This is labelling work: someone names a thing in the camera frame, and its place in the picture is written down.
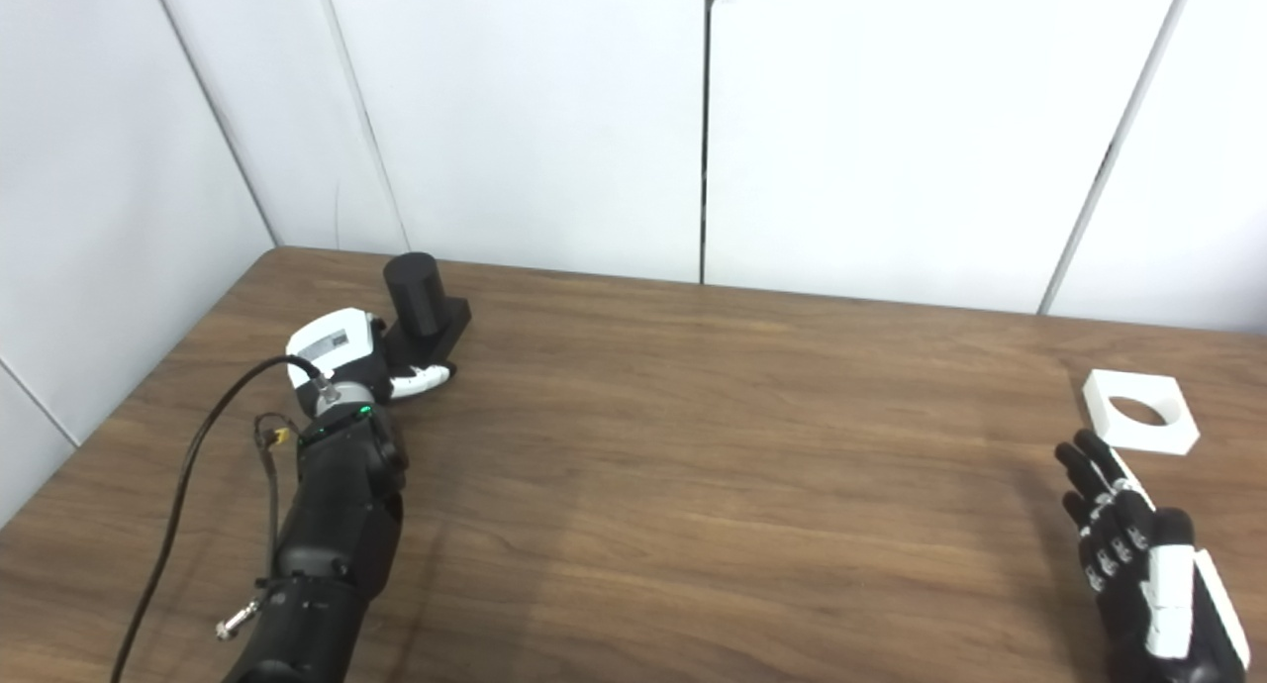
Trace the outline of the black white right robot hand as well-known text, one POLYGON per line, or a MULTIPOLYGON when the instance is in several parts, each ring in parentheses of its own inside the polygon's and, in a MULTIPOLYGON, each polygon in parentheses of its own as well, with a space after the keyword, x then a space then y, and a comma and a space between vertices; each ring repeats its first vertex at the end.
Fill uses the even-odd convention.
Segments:
POLYGON ((1244 682, 1247 634, 1186 509, 1159 507, 1090 428, 1055 445, 1062 506, 1106 634, 1112 682, 1244 682))

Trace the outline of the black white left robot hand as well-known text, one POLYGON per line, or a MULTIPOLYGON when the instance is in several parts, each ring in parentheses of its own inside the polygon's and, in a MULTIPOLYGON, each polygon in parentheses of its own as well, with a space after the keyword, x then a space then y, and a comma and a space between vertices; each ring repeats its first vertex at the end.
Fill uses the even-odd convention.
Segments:
POLYGON ((370 312, 345 308, 322 316, 291 336, 286 354, 312 362, 340 390, 340 404, 388 404, 419 397, 451 379, 449 355, 469 326, 470 310, 449 302, 451 321, 435 335, 412 335, 370 312))

